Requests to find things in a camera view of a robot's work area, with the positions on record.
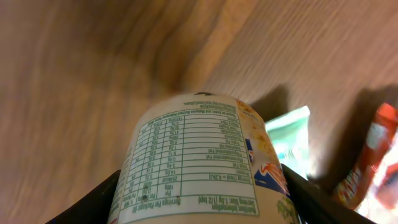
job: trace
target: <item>nutrition label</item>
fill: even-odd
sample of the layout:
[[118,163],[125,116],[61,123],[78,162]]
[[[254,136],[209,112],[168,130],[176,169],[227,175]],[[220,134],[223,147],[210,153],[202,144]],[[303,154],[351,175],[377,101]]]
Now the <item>nutrition label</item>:
[[119,181],[126,181],[125,187],[121,191],[118,186],[112,207],[120,208],[120,220],[130,223],[178,213],[258,215],[236,112],[165,114],[140,128],[130,153],[131,163],[125,164],[129,169]]

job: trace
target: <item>brown wooden floor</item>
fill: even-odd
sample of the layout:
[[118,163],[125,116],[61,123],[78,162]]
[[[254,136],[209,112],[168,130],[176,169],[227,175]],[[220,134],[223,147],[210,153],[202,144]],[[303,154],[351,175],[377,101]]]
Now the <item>brown wooden floor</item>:
[[309,105],[330,190],[398,97],[397,40],[396,0],[0,0],[0,222],[74,204],[121,167],[139,117],[184,91],[265,119]]

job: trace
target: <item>green packet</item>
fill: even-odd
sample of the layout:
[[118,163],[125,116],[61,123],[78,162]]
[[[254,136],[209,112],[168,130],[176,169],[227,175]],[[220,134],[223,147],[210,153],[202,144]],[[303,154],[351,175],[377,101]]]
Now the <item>green packet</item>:
[[280,163],[307,179],[309,163],[308,120],[310,109],[303,106],[265,123]]

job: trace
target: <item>white label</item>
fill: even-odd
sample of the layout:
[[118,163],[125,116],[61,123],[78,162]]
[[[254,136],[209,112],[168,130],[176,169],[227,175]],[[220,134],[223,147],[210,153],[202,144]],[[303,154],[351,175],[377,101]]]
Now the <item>white label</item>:
[[380,140],[384,137],[385,133],[385,127],[381,126],[380,124],[372,123],[368,132],[368,137],[366,139],[366,144],[368,145],[368,147],[376,150]]
[[113,205],[118,224],[182,213],[259,214],[238,114],[228,106],[174,111],[140,128]]

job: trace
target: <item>can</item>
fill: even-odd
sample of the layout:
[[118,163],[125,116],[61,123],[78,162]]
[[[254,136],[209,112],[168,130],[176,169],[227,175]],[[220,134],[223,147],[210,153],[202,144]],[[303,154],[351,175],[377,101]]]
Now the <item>can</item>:
[[156,222],[299,222],[264,121],[250,106],[200,92],[141,117],[108,223]]

